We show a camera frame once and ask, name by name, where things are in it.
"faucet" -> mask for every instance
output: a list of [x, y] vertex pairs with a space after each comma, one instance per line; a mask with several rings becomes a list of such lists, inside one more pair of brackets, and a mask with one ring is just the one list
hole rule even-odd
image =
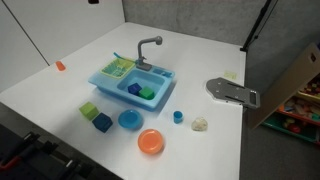
[[145, 43], [150, 43], [150, 42], [155, 42], [157, 45], [161, 45], [162, 44], [162, 37], [161, 36], [157, 36], [155, 38], [150, 38], [150, 39], [144, 39], [144, 40], [141, 40], [139, 43], [138, 43], [138, 54], [139, 54], [139, 58], [137, 60], [137, 68], [138, 69], [142, 69], [142, 70], [145, 70], [145, 71], [149, 71], [151, 68], [152, 68], [152, 65], [151, 64], [148, 64], [148, 63], [145, 63], [143, 62], [143, 60], [145, 60], [146, 58], [144, 56], [142, 56], [142, 52], [141, 52], [141, 46], [142, 44], [145, 44]]

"sink basin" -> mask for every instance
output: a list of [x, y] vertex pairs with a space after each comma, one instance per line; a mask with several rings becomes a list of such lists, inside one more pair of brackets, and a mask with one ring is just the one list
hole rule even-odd
[[[112, 78], [98, 71], [89, 78], [89, 82], [96, 85], [104, 93], [153, 111], [168, 90], [174, 75], [173, 71], [157, 66], [153, 66], [149, 71], [137, 69], [134, 66], [122, 78]], [[154, 92], [154, 97], [148, 100], [129, 93], [128, 87], [135, 83], [138, 83], [142, 88], [150, 88]]]

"blue block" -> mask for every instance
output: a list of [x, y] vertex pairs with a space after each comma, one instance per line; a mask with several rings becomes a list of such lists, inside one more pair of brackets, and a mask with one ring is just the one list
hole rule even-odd
[[130, 86], [128, 86], [128, 92], [130, 94], [133, 94], [133, 95], [136, 95], [136, 96], [139, 96], [139, 91], [141, 90], [141, 86], [138, 84], [138, 83], [134, 83]]
[[97, 129], [104, 133], [107, 132], [113, 124], [111, 118], [103, 113], [100, 113], [96, 118], [94, 118], [92, 123]]

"green block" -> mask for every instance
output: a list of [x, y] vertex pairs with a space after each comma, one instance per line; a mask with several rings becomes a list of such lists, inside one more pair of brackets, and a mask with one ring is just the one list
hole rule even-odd
[[144, 87], [139, 91], [139, 96], [144, 99], [151, 100], [154, 98], [154, 92], [149, 87]]
[[86, 104], [81, 106], [79, 110], [90, 121], [99, 114], [97, 107], [91, 102], [87, 102]]

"white table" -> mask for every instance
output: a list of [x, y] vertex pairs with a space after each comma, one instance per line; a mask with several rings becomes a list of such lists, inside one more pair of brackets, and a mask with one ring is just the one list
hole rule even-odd
[[[175, 71], [166, 104], [149, 112], [101, 93], [88, 78], [110, 62], [113, 52], [137, 58], [140, 40], [160, 35], [163, 44], [143, 45], [147, 62]], [[239, 179], [242, 106], [214, 101], [205, 82], [236, 74], [244, 84], [245, 53], [239, 46], [125, 23], [62, 59], [67, 70], [52, 65], [0, 94], [0, 101], [33, 123], [57, 136], [118, 176], [130, 180]], [[87, 101], [109, 115], [114, 125], [102, 133], [78, 108]], [[143, 127], [136, 132], [121, 128], [119, 114], [138, 110]], [[182, 124], [173, 123], [173, 111], [184, 113]], [[204, 117], [206, 132], [191, 130]], [[145, 155], [137, 146], [139, 134], [159, 130], [165, 149]]]

